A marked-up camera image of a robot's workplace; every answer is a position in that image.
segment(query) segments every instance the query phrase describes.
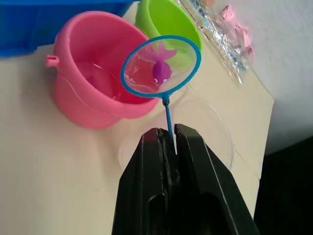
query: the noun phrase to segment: net mesh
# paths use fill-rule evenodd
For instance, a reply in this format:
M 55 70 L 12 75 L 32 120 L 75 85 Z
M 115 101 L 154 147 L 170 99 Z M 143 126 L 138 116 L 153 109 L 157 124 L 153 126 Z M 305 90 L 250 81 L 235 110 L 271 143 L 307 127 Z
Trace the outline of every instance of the net mesh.
M 175 88 L 193 71 L 194 48 L 179 39 L 160 39 L 141 47 L 127 61 L 126 84 L 142 94 L 158 94 Z

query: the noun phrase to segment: pink bucket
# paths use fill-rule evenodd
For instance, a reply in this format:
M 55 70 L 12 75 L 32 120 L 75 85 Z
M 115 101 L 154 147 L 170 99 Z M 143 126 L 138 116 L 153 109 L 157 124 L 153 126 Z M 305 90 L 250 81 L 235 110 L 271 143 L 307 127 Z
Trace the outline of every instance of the pink bucket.
M 127 56 L 148 38 L 123 18 L 107 12 L 81 13 L 59 32 L 54 55 L 56 101 L 66 116 L 87 128 L 103 128 L 122 118 L 150 112 L 157 99 L 134 96 L 121 84 Z

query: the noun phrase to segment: purple toy fish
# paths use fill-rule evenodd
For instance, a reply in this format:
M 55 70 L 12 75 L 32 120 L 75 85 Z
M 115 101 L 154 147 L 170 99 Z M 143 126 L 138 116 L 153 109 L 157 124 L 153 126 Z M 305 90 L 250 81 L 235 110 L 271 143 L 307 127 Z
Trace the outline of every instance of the purple toy fish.
M 140 55 L 140 57 L 144 60 L 155 62 L 152 74 L 155 83 L 159 86 L 172 76 L 173 71 L 165 60 L 172 58 L 176 55 L 176 53 L 177 49 L 167 50 L 164 44 L 160 43 L 157 52 L 155 52 L 152 46 L 149 46 L 146 53 Z

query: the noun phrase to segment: blue container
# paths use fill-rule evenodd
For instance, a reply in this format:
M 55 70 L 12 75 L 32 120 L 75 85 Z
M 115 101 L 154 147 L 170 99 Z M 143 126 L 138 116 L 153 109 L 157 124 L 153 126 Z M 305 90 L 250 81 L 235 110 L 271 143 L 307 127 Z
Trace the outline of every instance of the blue container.
M 0 57 L 54 43 L 73 16 L 91 10 L 123 16 L 133 0 L 0 0 Z

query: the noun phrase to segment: white table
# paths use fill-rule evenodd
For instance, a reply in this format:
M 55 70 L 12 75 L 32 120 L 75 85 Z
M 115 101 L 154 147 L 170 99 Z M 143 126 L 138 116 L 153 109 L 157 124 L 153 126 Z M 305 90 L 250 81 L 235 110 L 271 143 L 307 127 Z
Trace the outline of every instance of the white table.
M 52 48 L 0 60 L 0 234 L 107 235 L 122 174 L 110 134 L 141 121 L 104 130 L 69 121 L 52 98 L 56 71 L 44 66 Z M 251 71 L 238 87 L 208 47 L 203 61 L 191 83 L 230 130 L 231 172 L 253 215 L 273 98 Z

